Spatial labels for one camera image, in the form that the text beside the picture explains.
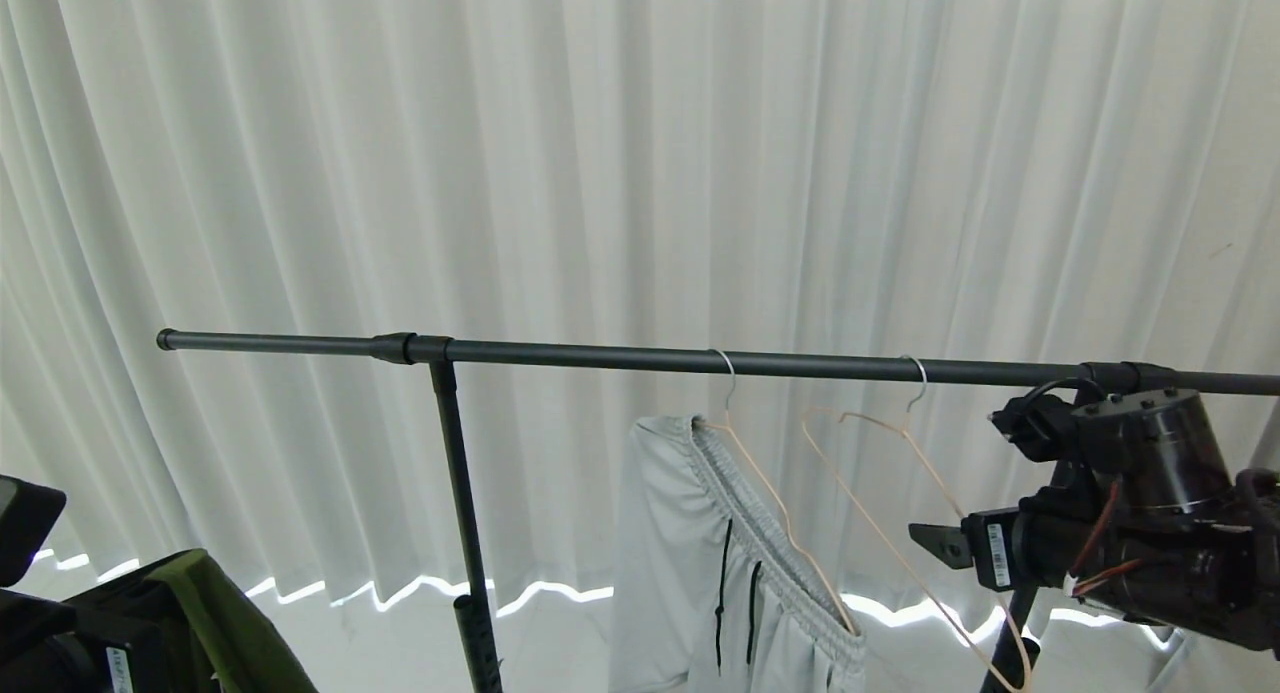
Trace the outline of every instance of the olive green fabric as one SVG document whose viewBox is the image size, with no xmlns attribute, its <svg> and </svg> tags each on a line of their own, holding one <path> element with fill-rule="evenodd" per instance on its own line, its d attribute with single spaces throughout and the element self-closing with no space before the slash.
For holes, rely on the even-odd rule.
<svg viewBox="0 0 1280 693">
<path fill-rule="evenodd" d="M 165 584 L 186 616 L 159 621 L 175 692 L 315 693 L 275 625 L 206 551 L 188 551 L 147 579 Z"/>
</svg>

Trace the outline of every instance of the barcode sticker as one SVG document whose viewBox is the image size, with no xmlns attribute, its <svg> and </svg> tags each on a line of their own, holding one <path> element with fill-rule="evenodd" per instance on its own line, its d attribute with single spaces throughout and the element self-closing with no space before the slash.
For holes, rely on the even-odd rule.
<svg viewBox="0 0 1280 693">
<path fill-rule="evenodd" d="M 1005 588 L 1012 583 L 1009 578 L 1009 558 L 1005 556 L 1005 529 L 997 523 L 988 525 L 987 542 L 991 543 L 991 570 L 996 574 L 996 585 Z"/>
<path fill-rule="evenodd" d="M 111 674 L 114 693 L 133 693 L 133 676 L 129 675 L 129 653 L 123 648 L 106 648 L 106 667 Z"/>
</svg>

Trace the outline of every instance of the curtain fold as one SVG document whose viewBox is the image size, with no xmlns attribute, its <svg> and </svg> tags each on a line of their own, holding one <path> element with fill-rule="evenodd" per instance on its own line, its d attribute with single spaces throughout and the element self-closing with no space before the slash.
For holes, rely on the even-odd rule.
<svg viewBox="0 0 1280 693">
<path fill-rule="evenodd" d="M 3 0 L 0 466 L 101 570 L 463 580 L 426 371 L 160 354 L 164 327 L 1280 371 L 1280 0 Z M 500 603 L 609 585 L 630 421 L 726 377 L 460 366 Z M 910 384 L 741 379 L 733 420 L 846 591 L 919 601 L 800 436 Z M 960 502 L 1048 471 L 929 387 Z M 1275 402 L 1210 397 L 1229 465 Z M 913 550 L 910 451 L 813 419 Z"/>
</svg>

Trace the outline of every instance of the clothing rack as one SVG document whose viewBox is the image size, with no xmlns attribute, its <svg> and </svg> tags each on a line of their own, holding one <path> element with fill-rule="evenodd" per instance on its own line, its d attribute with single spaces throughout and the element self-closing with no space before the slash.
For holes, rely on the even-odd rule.
<svg viewBox="0 0 1280 693">
<path fill-rule="evenodd" d="M 1280 396 L 1280 375 L 1238 373 L 1188 373 L 1137 363 L 1087 363 L 1079 365 L 992 363 L 965 360 L 915 360 L 909 357 L 818 356 L 796 354 L 719 352 L 713 350 L 635 348 L 612 346 L 567 346 L 547 343 L 504 343 L 458 341 L 447 336 L 389 333 L 372 338 L 334 338 L 315 336 L 260 336 L 243 333 L 191 333 L 164 329 L 156 345 L 165 351 L 205 350 L 271 354 L 310 354 L 369 356 L 383 361 L 412 365 L 428 364 L 435 388 L 449 482 L 462 537 L 470 594 L 458 597 L 454 612 L 463 639 L 463 651 L 476 693 L 500 693 L 502 676 L 493 639 L 493 615 L 485 588 L 480 532 L 476 528 L 471 475 L 467 471 L 462 418 L 458 410 L 458 383 L 453 364 L 490 363 L 504 365 L 543 365 L 668 373 L 733 373 L 782 378 L 826 378 L 845 380 L 919 380 L 974 386 L 1033 387 L 1062 378 L 1088 378 L 1107 392 L 1126 393 L 1175 386 L 1203 393 Z M 731 361 L 732 370 L 726 365 Z M 1014 608 L 1020 629 L 1025 624 L 1034 591 L 1019 591 Z"/>
</svg>

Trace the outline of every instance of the black drawstring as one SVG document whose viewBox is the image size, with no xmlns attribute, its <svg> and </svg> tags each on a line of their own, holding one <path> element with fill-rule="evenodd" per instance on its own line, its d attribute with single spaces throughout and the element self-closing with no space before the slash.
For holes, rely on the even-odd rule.
<svg viewBox="0 0 1280 693">
<path fill-rule="evenodd" d="M 749 620 L 749 629 L 746 629 L 746 665 L 751 665 L 751 644 L 755 642 L 755 584 L 760 582 L 760 561 L 755 561 L 755 569 L 751 570 L 751 598 L 748 602 L 746 619 Z"/>
<path fill-rule="evenodd" d="M 721 553 L 721 598 L 716 606 L 716 673 L 719 673 L 719 628 L 724 620 L 724 569 L 728 566 L 728 539 L 733 534 L 733 519 L 728 519 L 728 528 L 724 529 L 724 552 Z"/>
</svg>

